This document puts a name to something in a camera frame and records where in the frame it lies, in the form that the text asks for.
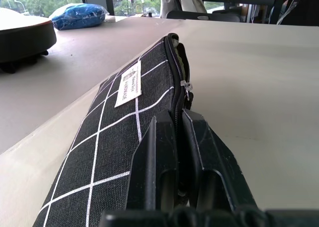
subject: white tabletop surface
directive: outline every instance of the white tabletop surface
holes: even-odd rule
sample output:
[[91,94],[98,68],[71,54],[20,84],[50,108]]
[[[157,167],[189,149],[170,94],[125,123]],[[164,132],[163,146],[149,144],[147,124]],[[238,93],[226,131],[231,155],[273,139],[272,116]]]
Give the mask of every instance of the white tabletop surface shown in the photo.
[[[190,20],[169,20],[161,26],[160,22],[128,18],[112,27],[61,33],[73,41],[72,49],[59,43],[51,57],[36,65],[40,70],[50,64],[38,77],[42,80],[37,88],[50,83],[45,72],[51,69],[62,70],[58,84],[65,87],[41,96],[41,103],[53,105],[65,95],[76,101],[68,98],[59,103],[54,107],[60,109],[57,115],[46,113],[49,117],[43,118],[39,128],[0,155],[1,227],[32,225],[94,98],[95,85],[168,32],[177,33],[186,48],[192,109],[207,119],[233,151],[258,206],[319,208],[319,29]],[[93,31],[99,39],[94,39]],[[127,32],[139,38],[127,39]],[[117,48],[135,45],[139,50],[131,51],[130,59],[128,55],[116,61],[123,57],[120,50],[102,49],[107,42],[104,37],[115,35]],[[66,59],[70,54],[76,59]],[[106,64],[113,70],[103,70]],[[88,70],[100,79],[86,81],[81,75],[88,75]],[[82,95],[79,98],[73,93],[78,83],[85,86],[82,92],[95,87],[84,95],[77,93]]]
[[51,22],[50,19],[39,16],[26,16],[14,10],[0,7],[0,31],[28,27]]

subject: zipper pull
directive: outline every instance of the zipper pull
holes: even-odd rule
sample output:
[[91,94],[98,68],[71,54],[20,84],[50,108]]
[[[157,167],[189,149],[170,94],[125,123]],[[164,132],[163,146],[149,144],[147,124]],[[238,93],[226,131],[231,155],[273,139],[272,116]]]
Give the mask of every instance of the zipper pull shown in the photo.
[[180,85],[185,88],[187,101],[189,101],[189,91],[193,89],[193,85],[191,83],[186,82],[186,80],[182,80]]

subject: white cloth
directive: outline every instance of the white cloth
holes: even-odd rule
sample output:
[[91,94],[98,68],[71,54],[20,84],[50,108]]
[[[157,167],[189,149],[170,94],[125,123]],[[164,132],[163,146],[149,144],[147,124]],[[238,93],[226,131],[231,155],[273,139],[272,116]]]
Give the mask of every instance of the white cloth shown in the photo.
[[[207,13],[202,0],[179,0],[183,11]],[[167,14],[175,10],[174,0],[161,0],[160,17],[166,18]]]

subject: blue bag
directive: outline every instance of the blue bag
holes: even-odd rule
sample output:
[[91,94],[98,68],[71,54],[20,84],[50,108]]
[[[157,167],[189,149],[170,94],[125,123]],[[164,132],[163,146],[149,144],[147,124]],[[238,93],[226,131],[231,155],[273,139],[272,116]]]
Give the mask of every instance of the blue bag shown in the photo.
[[58,30],[97,26],[105,20],[107,10],[98,4],[67,4],[57,9],[49,18]]

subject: white grid pattern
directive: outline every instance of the white grid pattern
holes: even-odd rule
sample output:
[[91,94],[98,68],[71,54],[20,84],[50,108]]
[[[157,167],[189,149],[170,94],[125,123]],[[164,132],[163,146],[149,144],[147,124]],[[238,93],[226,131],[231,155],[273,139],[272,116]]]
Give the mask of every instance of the white grid pattern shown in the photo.
[[[163,43],[163,41],[160,42],[160,43],[158,43],[157,45],[155,45],[152,49],[150,49],[148,52],[146,52],[145,54],[143,54],[140,58],[144,57],[147,53],[149,53],[151,50],[153,50],[155,47],[157,47],[158,45],[160,45],[160,44],[162,44],[162,43]],[[156,69],[156,68],[159,67],[161,64],[163,64],[163,63],[165,63],[165,62],[167,62],[167,61],[168,61],[168,60],[165,60],[165,61],[159,63],[158,65],[156,65],[155,67],[153,67],[151,70],[149,70],[149,71],[147,71],[145,74],[143,74],[141,77],[143,77],[143,76],[145,76],[146,74],[150,73],[151,71],[153,71],[154,69]],[[113,80],[111,83],[107,84],[105,87],[101,87],[101,90],[100,90],[100,91],[98,92],[98,94],[95,96],[95,98],[94,98],[94,100],[93,100],[91,106],[93,105],[93,103],[94,103],[94,101],[96,100],[96,98],[102,93],[102,91],[105,90],[105,89],[111,84],[111,87],[110,87],[110,89],[109,89],[109,91],[108,91],[108,94],[107,94],[106,98],[105,98],[100,104],[98,104],[93,110],[91,110],[91,111],[85,116],[85,118],[84,118],[84,120],[85,120],[86,117],[87,117],[89,114],[91,114],[97,107],[99,107],[101,104],[103,104],[102,111],[101,111],[101,116],[100,116],[100,121],[99,121],[99,126],[98,126],[98,131],[97,131],[95,134],[93,134],[93,135],[87,137],[86,139],[84,139],[83,141],[81,141],[80,143],[78,143],[76,146],[74,146],[74,142],[75,142],[75,140],[76,140],[76,138],[77,138],[77,135],[78,135],[78,133],[79,133],[79,130],[81,129],[81,126],[82,126],[84,120],[82,121],[82,123],[81,123],[81,125],[80,125],[80,128],[78,129],[78,131],[77,131],[77,133],[76,133],[76,135],[75,135],[75,138],[74,138],[74,140],[73,140],[73,142],[72,142],[71,148],[70,148],[69,152],[67,153],[67,155],[66,155],[66,157],[65,157],[65,160],[64,160],[64,163],[63,163],[63,165],[62,165],[61,171],[60,171],[60,173],[59,173],[59,175],[58,175],[58,178],[57,178],[57,181],[56,181],[56,183],[55,183],[55,186],[54,186],[54,189],[53,189],[53,193],[52,193],[51,199],[50,199],[50,201],[49,201],[48,203],[46,203],[46,204],[41,208],[41,210],[40,210],[40,212],[41,212],[44,208],[46,208],[46,207],[48,206],[48,210],[47,210],[47,213],[46,213],[46,216],[45,216],[45,220],[44,220],[43,227],[46,226],[46,222],[47,222],[47,219],[48,219],[48,215],[49,215],[49,212],[50,212],[50,208],[51,208],[51,204],[52,204],[52,203],[54,203],[54,202],[56,202],[56,201],[58,201],[58,200],[61,200],[61,199],[65,198],[65,197],[67,197],[67,196],[69,196],[69,195],[71,195],[71,194],[74,194],[74,193],[79,192],[79,191],[81,191],[81,190],[87,189],[87,188],[90,188],[89,199],[88,199],[88,205],[87,205],[87,215],[86,215],[86,226],[87,226],[87,227],[89,226],[90,206],[91,206],[91,198],[92,198],[93,186],[96,186],[96,185],[98,185],[98,184],[105,183],[105,182],[107,182],[107,181],[111,181],[111,180],[114,180],[114,179],[121,178],[121,177],[123,177],[123,176],[129,175],[129,172],[125,172],[125,173],[122,173],[122,174],[119,174],[119,175],[116,175],[116,176],[107,178],[107,179],[105,179],[105,180],[101,180],[101,181],[98,181],[98,182],[94,182],[94,171],[95,171],[95,164],[96,164],[96,157],[97,157],[97,148],[98,148],[99,133],[102,132],[102,131],[104,131],[104,130],[106,130],[106,129],[108,129],[108,128],[110,128],[110,127],[112,127],[112,126],[114,126],[114,125],[116,125],[117,123],[121,122],[122,120],[126,119],[127,117],[129,117],[129,116],[131,116],[131,115],[136,115],[136,119],[137,119],[137,129],[138,129],[138,137],[139,137],[139,141],[141,141],[141,139],[142,139],[142,133],[141,133],[141,127],[140,127],[139,113],[142,113],[142,112],[144,112],[144,111],[146,111],[146,110],[149,110],[149,109],[153,108],[155,105],[157,105],[157,104],[162,100],[162,98],[165,96],[165,94],[167,94],[167,92],[169,92],[171,89],[174,88],[174,87],[170,87],[168,90],[166,90],[166,91],[162,94],[162,96],[161,96],[154,104],[152,104],[151,106],[146,107],[146,108],[144,108],[144,109],[142,109],[142,110],[139,110],[139,109],[138,109],[138,98],[136,98],[136,111],[135,111],[134,113],[129,113],[129,114],[125,115],[124,117],[122,117],[121,119],[117,120],[116,122],[114,122],[114,123],[108,125],[107,127],[101,129],[101,121],[102,121],[102,116],[103,116],[104,109],[105,109],[106,100],[107,100],[109,97],[111,97],[112,95],[114,95],[115,93],[118,92],[118,90],[117,90],[117,91],[115,91],[114,93],[112,93],[111,95],[109,95],[109,93],[110,93],[110,91],[111,91],[111,89],[112,89],[112,86],[113,86],[114,81],[115,81],[120,75],[119,75],[119,72],[118,72],[118,73],[116,74],[114,80]],[[66,193],[66,194],[64,194],[64,195],[61,195],[61,196],[59,196],[59,197],[53,199],[54,194],[55,194],[55,191],[56,191],[56,188],[57,188],[57,185],[58,185],[58,182],[59,182],[59,179],[60,179],[60,177],[61,177],[62,171],[63,171],[63,169],[64,169],[64,166],[65,166],[65,163],[66,163],[66,161],[67,161],[67,159],[68,159],[69,154],[70,154],[76,147],[78,147],[78,146],[81,145],[83,142],[89,140],[90,138],[92,138],[92,137],[94,137],[94,136],[97,136],[97,137],[96,137],[96,144],[95,144],[95,153],[94,153],[94,161],[93,161],[93,168],[92,168],[92,175],[91,175],[91,183],[90,183],[89,185],[80,187],[80,188],[78,188],[78,189],[75,189],[75,190],[73,190],[73,191],[70,191],[70,192],[68,192],[68,193]]]
[[106,104],[106,100],[109,97],[110,91],[112,89],[112,86],[114,84],[114,81],[116,80],[119,72],[116,74],[114,80],[112,81],[112,84],[110,86],[110,89],[108,91],[108,94],[106,95],[103,107],[102,107],[102,111],[101,111],[101,115],[100,115],[100,121],[99,121],[99,126],[98,126],[98,131],[97,131],[97,135],[96,135],[96,140],[95,140],[95,150],[94,150],[94,159],[93,159],[93,167],[92,167],[92,175],[91,175],[91,184],[90,184],[90,192],[89,192],[89,199],[88,199],[88,205],[87,205],[87,209],[86,209],[86,227],[89,227],[89,220],[90,220],[90,210],[91,210],[91,199],[92,199],[92,192],[93,192],[93,183],[94,183],[94,173],[95,173],[95,165],[96,165],[96,158],[98,155],[98,146],[99,146],[99,136],[100,136],[100,129],[101,129],[101,123],[102,123],[102,117],[103,117],[103,113],[104,113],[104,108],[105,108],[105,104]]
[[[158,44],[156,44],[156,45],[154,45],[149,51],[147,51],[146,53],[144,53],[144,54],[142,54],[139,58],[138,58],[138,60],[136,61],[136,62],[134,62],[133,64],[131,64],[129,67],[127,67],[125,70],[123,70],[119,75],[118,75],[118,77],[120,76],[120,75],[122,75],[125,71],[127,71],[130,67],[132,67],[133,65],[135,65],[141,58],[143,58],[145,55],[147,55],[149,52],[151,52],[153,49],[155,49],[158,45],[160,45],[160,44],[162,44],[162,43],[164,43],[164,41],[162,41],[162,42],[160,42],[160,43],[158,43]],[[105,86],[104,88],[100,88],[101,90],[97,93],[97,95],[95,96],[95,98],[93,99],[93,102],[92,102],[92,104],[91,104],[91,106],[93,105],[93,103],[94,103],[94,101],[95,101],[95,99],[98,97],[98,95],[100,94],[100,93],[102,93],[109,85],[110,85],[111,83],[109,83],[107,86]]]
[[[154,68],[152,68],[151,70],[153,71],[155,68],[159,67],[161,64],[163,64],[163,63],[165,63],[165,62],[167,62],[167,60],[165,60],[165,61],[163,61],[163,62],[157,64],[157,65],[156,65]],[[109,96],[108,96],[106,99],[104,99],[102,102],[100,102],[93,110],[91,110],[91,111],[84,117],[84,120],[85,120],[85,119],[88,117],[88,115],[91,114],[99,105],[105,103],[108,98],[110,98],[112,95],[114,95],[114,94],[117,93],[117,92],[118,92],[118,90],[115,91],[114,93],[112,93],[111,95],[109,95]],[[152,106],[150,106],[150,108],[152,108],[152,107],[154,107],[156,104],[158,104],[163,97],[164,97],[164,95],[161,96],[161,98],[160,98],[155,104],[153,104]],[[145,109],[143,109],[143,110],[139,110],[138,113],[144,112],[144,111],[146,111],[146,110],[148,110],[148,108],[145,108]],[[100,130],[100,131],[104,131],[104,130],[108,129],[109,127],[114,126],[115,124],[119,123],[120,121],[122,121],[122,120],[126,119],[127,117],[129,117],[129,116],[131,116],[131,115],[134,115],[134,114],[136,114],[136,112],[134,112],[134,113],[129,113],[129,114],[127,114],[126,116],[124,116],[124,117],[122,117],[121,119],[119,119],[118,121],[116,121],[116,122],[114,122],[114,123],[108,125],[107,127],[103,128],[103,129]],[[84,140],[82,140],[81,142],[79,142],[78,144],[76,144],[74,147],[73,147],[73,145],[72,145],[70,151],[66,154],[66,157],[71,153],[71,151],[73,151],[75,148],[77,148],[77,147],[78,147],[79,145],[81,145],[83,142],[85,142],[85,141],[87,141],[88,139],[94,137],[94,136],[97,135],[98,133],[99,133],[99,132],[96,132],[96,133],[92,134],[91,136],[87,137],[86,139],[84,139]]]
[[[103,184],[103,183],[108,182],[108,181],[113,181],[113,180],[119,179],[119,178],[121,178],[121,177],[128,176],[129,174],[130,174],[130,172],[127,171],[127,172],[124,172],[124,173],[122,173],[122,174],[119,174],[119,175],[116,175],[116,176],[112,176],[112,177],[106,178],[106,179],[101,180],[101,181],[96,181],[96,182],[93,183],[93,186],[97,186],[97,185]],[[72,194],[77,193],[77,192],[79,192],[79,191],[88,189],[88,188],[90,188],[90,186],[91,186],[91,184],[88,184],[88,185],[86,185],[86,186],[82,186],[82,187],[80,187],[80,188],[77,188],[77,189],[75,189],[75,190],[73,190],[73,191],[70,191],[70,192],[68,192],[68,193],[65,193],[65,194],[63,194],[63,195],[61,195],[61,196],[59,196],[59,197],[53,199],[52,201],[46,203],[46,204],[41,208],[41,210],[39,211],[39,213],[40,213],[41,211],[43,211],[48,205],[51,205],[52,203],[54,203],[54,202],[56,202],[56,201],[58,201],[58,200],[61,200],[61,199],[65,198],[65,197],[67,197],[67,196],[69,196],[69,195],[72,195]]]
[[[149,110],[149,109],[155,107],[155,106],[162,100],[162,98],[163,98],[171,89],[174,89],[174,87],[172,86],[172,87],[170,87],[169,89],[167,89],[167,90],[162,94],[162,96],[161,96],[154,104],[152,104],[152,105],[150,105],[150,106],[148,106],[148,107],[146,107],[146,108],[144,108],[144,109],[138,110],[138,113],[140,114],[140,113],[142,113],[142,112],[145,112],[145,111],[147,111],[147,110]],[[51,206],[52,203],[54,203],[54,202],[56,202],[56,201],[58,201],[58,200],[61,200],[61,199],[65,198],[65,197],[67,197],[67,196],[69,196],[69,195],[71,195],[71,194],[77,193],[77,192],[79,192],[79,191],[81,191],[81,190],[85,190],[85,189],[87,189],[87,188],[90,188],[91,186],[96,186],[96,185],[99,185],[99,184],[102,184],[102,183],[105,183],[105,182],[108,182],[108,181],[111,181],[111,180],[115,180],[115,179],[118,179],[118,178],[121,178],[121,177],[124,177],[124,176],[129,175],[129,172],[125,172],[125,173],[122,173],[122,174],[119,174],[119,175],[116,175],[116,176],[113,176],[113,177],[110,177],[110,178],[107,178],[107,179],[104,179],[104,180],[101,180],[101,181],[97,181],[97,182],[94,182],[94,183],[90,183],[90,184],[88,184],[88,185],[82,186],[82,187],[80,187],[80,188],[77,188],[77,189],[75,189],[75,190],[73,190],[73,191],[70,191],[70,192],[68,192],[68,193],[66,193],[66,194],[63,194],[63,195],[61,195],[61,196],[59,196],[59,197],[53,199],[53,196],[54,196],[54,193],[55,193],[55,190],[56,190],[56,186],[57,186],[58,180],[60,179],[60,176],[61,176],[61,173],[62,173],[62,171],[63,171],[65,162],[66,162],[66,160],[67,160],[67,157],[68,157],[69,154],[71,153],[71,151],[73,151],[73,150],[74,150],[77,146],[79,146],[81,143],[83,143],[83,142],[89,140],[90,138],[94,137],[94,136],[97,135],[98,133],[100,133],[100,132],[102,132],[102,131],[104,131],[104,130],[106,130],[106,129],[112,127],[112,126],[114,126],[115,124],[121,122],[122,120],[126,119],[127,117],[132,116],[132,115],[135,115],[135,114],[136,114],[136,111],[133,112],[133,113],[129,113],[129,114],[125,115],[125,116],[122,117],[121,119],[117,120],[116,122],[114,122],[114,123],[108,125],[107,127],[103,128],[103,129],[99,130],[97,133],[95,133],[95,134],[89,136],[88,138],[84,139],[84,140],[81,141],[79,144],[77,144],[75,147],[73,147],[73,148],[70,149],[70,151],[68,152],[68,154],[67,154],[67,156],[66,156],[66,158],[65,158],[65,161],[64,161],[64,163],[63,163],[63,166],[62,166],[62,169],[61,169],[61,171],[60,171],[60,174],[59,174],[59,177],[58,177],[58,179],[57,179],[57,182],[55,183],[55,188],[54,188],[54,191],[53,191],[51,200],[50,200],[48,203],[46,203],[46,204],[41,208],[40,212],[41,212],[45,207],[49,206],[49,208],[50,208],[50,206]]]

